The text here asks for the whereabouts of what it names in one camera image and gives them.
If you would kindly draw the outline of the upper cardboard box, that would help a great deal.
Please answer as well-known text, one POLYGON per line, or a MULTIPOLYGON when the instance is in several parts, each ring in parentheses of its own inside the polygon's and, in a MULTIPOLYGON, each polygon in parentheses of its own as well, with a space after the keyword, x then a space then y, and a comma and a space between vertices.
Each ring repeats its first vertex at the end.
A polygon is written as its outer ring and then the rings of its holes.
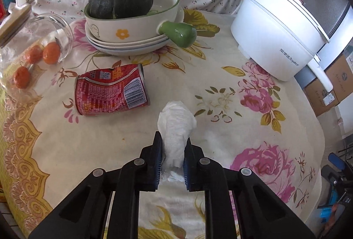
POLYGON ((341 54, 326 70, 326 75, 333 84, 333 91, 338 102, 352 93, 352 70, 344 54, 341 54))

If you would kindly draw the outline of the red crushed drink can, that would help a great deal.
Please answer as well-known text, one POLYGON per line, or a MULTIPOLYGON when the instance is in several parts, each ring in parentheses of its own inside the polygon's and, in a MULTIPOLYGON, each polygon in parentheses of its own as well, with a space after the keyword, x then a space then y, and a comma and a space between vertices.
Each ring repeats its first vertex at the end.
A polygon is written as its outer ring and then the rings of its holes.
POLYGON ((77 76, 75 108, 80 115, 124 112, 150 105, 141 64, 96 69, 77 76))

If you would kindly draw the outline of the orange fruit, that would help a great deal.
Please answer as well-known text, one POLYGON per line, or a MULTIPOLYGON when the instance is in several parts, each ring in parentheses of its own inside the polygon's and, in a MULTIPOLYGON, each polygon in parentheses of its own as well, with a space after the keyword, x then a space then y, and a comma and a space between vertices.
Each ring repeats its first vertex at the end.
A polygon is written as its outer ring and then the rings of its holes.
POLYGON ((60 46, 56 42, 51 42, 43 50, 43 61, 46 64, 56 64, 61 55, 60 46))
POLYGON ((43 49, 40 47, 40 45, 29 47, 24 54, 24 59, 29 64, 36 64, 37 62, 41 61, 42 57, 43 49))
POLYGON ((14 73, 14 84, 19 89, 25 89, 30 82, 30 76, 30 71, 25 66, 20 66, 14 73))

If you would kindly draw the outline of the white tissue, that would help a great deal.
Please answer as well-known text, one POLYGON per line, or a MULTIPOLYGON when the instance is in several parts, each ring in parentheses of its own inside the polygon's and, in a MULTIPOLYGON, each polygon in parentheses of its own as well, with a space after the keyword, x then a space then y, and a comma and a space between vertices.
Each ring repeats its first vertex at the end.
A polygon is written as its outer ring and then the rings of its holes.
POLYGON ((163 142, 161 181, 184 181, 184 150, 197 120, 181 101, 170 101, 159 113, 157 128, 163 142))

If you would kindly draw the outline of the cardboard box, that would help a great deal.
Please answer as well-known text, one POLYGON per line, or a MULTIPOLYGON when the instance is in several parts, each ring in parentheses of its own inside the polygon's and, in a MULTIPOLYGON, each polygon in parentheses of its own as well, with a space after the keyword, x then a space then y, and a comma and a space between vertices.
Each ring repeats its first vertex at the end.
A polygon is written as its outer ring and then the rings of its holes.
POLYGON ((344 54, 341 54, 326 70, 326 75, 333 84, 333 91, 338 102, 352 93, 352 70, 344 54))
POLYGON ((309 100, 315 116, 320 116, 339 104, 334 90, 327 92, 318 79, 315 79, 306 86, 304 93, 309 100))

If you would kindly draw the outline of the clear glass jar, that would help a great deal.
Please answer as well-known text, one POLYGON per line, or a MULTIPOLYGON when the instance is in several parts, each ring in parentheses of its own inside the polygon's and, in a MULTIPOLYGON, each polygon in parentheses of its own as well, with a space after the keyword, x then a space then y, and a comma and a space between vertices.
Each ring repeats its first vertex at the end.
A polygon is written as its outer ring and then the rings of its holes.
POLYGON ((50 84, 40 77, 63 66, 73 41, 71 27, 59 15, 10 15, 1 25, 1 88, 20 104, 41 96, 50 84))

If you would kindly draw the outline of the white Royalstar electric pot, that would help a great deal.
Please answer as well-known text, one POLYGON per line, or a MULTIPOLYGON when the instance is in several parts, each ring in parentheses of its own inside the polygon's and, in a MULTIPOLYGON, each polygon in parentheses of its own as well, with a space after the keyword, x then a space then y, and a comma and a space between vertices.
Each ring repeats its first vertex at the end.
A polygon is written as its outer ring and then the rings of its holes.
POLYGON ((333 90, 317 59, 330 39, 302 0, 244 0, 230 29, 242 54, 278 80, 308 66, 327 92, 333 90))

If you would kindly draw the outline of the floral tablecloth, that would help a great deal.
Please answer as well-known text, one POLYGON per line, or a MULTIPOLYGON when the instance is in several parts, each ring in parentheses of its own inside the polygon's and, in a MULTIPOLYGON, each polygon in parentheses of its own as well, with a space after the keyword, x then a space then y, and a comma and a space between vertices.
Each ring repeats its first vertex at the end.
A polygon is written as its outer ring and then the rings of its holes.
POLYGON ((114 57, 88 43, 88 0, 34 0, 35 14, 54 13, 74 33, 58 66, 35 69, 30 102, 1 94, 1 185, 19 235, 27 237, 95 168, 115 170, 152 143, 169 102, 196 118, 193 144, 222 166, 255 172, 307 221, 321 193, 324 135, 295 80, 279 82, 238 50, 230 32, 242 0, 180 0, 197 40, 145 55, 114 57), (150 103, 131 111, 82 116, 76 77, 97 68, 141 64, 150 103))

